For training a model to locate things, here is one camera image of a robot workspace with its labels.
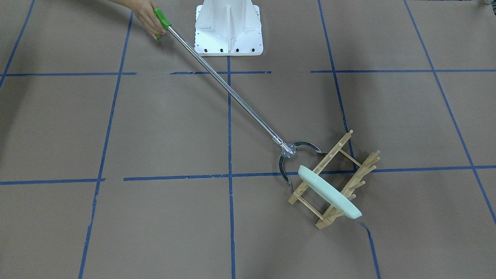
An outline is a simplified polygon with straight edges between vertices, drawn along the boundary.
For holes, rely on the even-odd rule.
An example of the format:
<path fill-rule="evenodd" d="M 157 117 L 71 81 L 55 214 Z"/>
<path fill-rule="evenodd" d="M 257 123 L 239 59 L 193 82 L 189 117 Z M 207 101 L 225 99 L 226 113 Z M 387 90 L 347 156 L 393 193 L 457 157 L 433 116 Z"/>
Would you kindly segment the person's bare hand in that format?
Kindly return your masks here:
<path fill-rule="evenodd" d="M 154 12 L 158 6 L 153 0 L 111 0 L 110 2 L 130 9 L 155 40 L 166 34 L 167 31 Z"/>

